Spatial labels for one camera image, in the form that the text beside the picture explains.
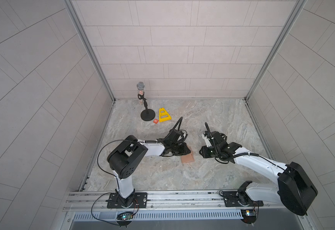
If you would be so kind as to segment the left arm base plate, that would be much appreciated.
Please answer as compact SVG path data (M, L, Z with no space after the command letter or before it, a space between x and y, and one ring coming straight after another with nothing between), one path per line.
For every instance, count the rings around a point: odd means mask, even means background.
M146 208L148 193L133 192L127 198L123 198L117 192L111 193L108 199L108 209L129 209L129 208Z

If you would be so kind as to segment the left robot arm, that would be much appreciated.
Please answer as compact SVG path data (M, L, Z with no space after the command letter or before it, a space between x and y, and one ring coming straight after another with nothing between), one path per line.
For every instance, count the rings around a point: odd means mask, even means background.
M168 135L157 140L139 140L130 135L124 139L108 156L107 161L117 178L117 192L121 199L133 198L135 189L132 174L144 157L185 156L191 153L185 143L188 133L172 129Z

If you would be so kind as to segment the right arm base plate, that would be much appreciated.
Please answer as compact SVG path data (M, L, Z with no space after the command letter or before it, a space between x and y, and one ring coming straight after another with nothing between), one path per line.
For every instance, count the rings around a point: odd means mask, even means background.
M262 207L262 201L253 201L245 192L219 191L226 207Z

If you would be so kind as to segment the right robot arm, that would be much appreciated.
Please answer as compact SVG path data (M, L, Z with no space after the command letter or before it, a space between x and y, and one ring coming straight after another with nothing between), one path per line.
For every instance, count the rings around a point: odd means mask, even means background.
M205 159L219 163L245 166L268 178L270 184L244 182L233 198L243 207L259 206L263 201L283 204L292 213L304 216L318 195L313 182L301 165L280 163L254 153L235 142L227 143L226 136L217 131L205 131L205 141L199 153Z

